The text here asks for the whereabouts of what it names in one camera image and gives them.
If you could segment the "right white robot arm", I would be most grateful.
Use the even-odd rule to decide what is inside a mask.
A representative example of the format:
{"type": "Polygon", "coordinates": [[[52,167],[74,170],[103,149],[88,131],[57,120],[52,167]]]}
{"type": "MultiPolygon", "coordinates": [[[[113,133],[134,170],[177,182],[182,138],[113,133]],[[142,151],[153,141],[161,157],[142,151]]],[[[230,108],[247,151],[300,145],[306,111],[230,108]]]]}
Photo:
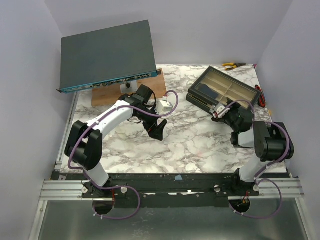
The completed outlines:
{"type": "Polygon", "coordinates": [[[256,182],[269,167],[291,159],[294,145],[282,122],[256,121],[254,112],[232,101],[212,106],[212,121],[228,125],[232,129],[230,142],[235,148],[254,149],[254,155],[243,167],[236,170],[230,183],[230,191],[241,196],[248,184],[256,182]]]}

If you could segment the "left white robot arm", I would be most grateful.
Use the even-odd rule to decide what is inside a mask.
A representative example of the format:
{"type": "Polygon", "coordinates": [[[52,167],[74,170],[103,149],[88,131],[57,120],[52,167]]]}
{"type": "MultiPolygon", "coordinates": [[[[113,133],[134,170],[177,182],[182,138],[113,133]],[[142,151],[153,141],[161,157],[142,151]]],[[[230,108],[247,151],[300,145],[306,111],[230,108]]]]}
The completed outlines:
{"type": "Polygon", "coordinates": [[[93,191],[101,198],[107,197],[111,185],[109,174],[101,164],[103,140],[121,123],[136,117],[152,139],[162,141],[167,120],[158,123],[156,106],[147,105],[153,91],[141,85],[137,92],[122,95],[116,103],[100,116],[88,121],[76,121],[70,130],[64,154],[84,171],[95,183],[93,191]]]}

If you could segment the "black compartment box with lid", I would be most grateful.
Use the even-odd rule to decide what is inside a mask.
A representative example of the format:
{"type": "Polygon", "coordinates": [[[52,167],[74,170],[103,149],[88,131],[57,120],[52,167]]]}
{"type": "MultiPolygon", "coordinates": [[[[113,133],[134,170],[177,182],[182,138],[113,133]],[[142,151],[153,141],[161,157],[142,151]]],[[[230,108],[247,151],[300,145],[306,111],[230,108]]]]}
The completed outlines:
{"type": "Polygon", "coordinates": [[[202,75],[188,89],[186,100],[198,108],[210,114],[212,106],[221,103],[228,104],[228,100],[239,100],[239,104],[245,110],[258,102],[260,92],[236,78],[209,66],[202,75]],[[219,93],[216,99],[212,99],[199,91],[199,85],[206,84],[215,92],[219,93]]]}

